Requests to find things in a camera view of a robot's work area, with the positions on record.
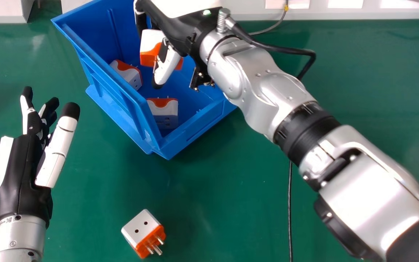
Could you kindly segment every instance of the metal connector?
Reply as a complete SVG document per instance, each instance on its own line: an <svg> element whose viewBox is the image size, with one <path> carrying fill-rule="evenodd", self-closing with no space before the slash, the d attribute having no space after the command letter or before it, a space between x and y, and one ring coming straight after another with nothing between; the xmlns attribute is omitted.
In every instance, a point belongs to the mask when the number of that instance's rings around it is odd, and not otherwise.
<svg viewBox="0 0 419 262"><path fill-rule="evenodd" d="M221 8L218 14L218 24L216 25L216 31L218 33L226 33L226 19L231 16L231 11L227 8Z"/></svg>

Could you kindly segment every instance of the robotic arm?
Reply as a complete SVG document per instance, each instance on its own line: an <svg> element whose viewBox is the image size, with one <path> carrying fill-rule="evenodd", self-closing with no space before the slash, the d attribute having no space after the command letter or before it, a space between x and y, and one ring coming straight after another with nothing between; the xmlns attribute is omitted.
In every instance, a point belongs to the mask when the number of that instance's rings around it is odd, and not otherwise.
<svg viewBox="0 0 419 262"><path fill-rule="evenodd" d="M191 88L213 80L247 124L298 166L318 193L316 213L350 255L419 261L417 181L322 109L300 77L278 68L267 45L244 32L218 0L136 0L135 10L179 55L195 60Z"/></svg>
<svg viewBox="0 0 419 262"><path fill-rule="evenodd" d="M0 141L0 262L40 262L45 232L53 213L51 189L63 168L80 116L67 103L56 129L59 100L52 98L39 112L32 88L20 96L22 135Z"/></svg>

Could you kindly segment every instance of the black cable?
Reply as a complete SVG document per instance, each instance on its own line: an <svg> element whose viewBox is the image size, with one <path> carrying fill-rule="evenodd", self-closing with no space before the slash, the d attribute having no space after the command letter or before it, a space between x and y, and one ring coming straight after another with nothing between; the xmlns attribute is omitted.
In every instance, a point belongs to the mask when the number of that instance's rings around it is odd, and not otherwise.
<svg viewBox="0 0 419 262"><path fill-rule="evenodd" d="M232 32L235 33L238 37L242 40L245 40L251 45L254 45L259 48L263 48L266 51L275 51L279 53L288 53L290 55L307 55L310 57L308 62L303 67L302 71L298 74L297 79L301 80L305 73L310 69L313 63L316 60L316 53L312 50L308 49L299 49L299 48L289 48L289 47L280 47L280 46L273 46L265 43L258 42L257 40L253 39L243 28L238 24L235 23L234 27L231 28Z"/></svg>
<svg viewBox="0 0 419 262"><path fill-rule="evenodd" d="M292 196L292 161L289 161L289 186L287 187L287 227L289 230L289 257L290 262L294 261L292 246L292 218L291 218L291 196Z"/></svg>

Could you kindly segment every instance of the metal pin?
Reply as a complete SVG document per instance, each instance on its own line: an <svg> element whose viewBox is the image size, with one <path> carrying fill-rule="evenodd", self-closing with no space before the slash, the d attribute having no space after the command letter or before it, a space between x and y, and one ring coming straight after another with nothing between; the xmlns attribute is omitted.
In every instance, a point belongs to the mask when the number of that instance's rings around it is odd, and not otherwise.
<svg viewBox="0 0 419 262"><path fill-rule="evenodd" d="M145 247L147 248L148 252L150 252L151 255L154 254L154 252L151 250L151 248L149 246L145 246Z"/></svg>
<svg viewBox="0 0 419 262"><path fill-rule="evenodd" d="M153 249L156 251L156 254L158 254L158 255L163 254L163 252L161 251L161 249L159 249L159 247L157 245L153 245Z"/></svg>
<svg viewBox="0 0 419 262"><path fill-rule="evenodd" d="M158 241L160 242L161 245L164 245L163 240L161 239L161 237L156 237L156 239L158 239Z"/></svg>

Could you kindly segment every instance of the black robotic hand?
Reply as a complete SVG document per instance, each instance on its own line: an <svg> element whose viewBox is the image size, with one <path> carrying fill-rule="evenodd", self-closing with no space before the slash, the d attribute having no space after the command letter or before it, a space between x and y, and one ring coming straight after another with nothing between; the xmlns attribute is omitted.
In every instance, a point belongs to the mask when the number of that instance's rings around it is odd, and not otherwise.
<svg viewBox="0 0 419 262"><path fill-rule="evenodd" d="M51 98L39 112L32 99L32 88L25 87L20 96L22 135L1 139L0 223L8 216L32 215L43 219L48 228L53 212L51 188L67 156L80 107L67 103L50 134L57 119L58 98Z"/></svg>

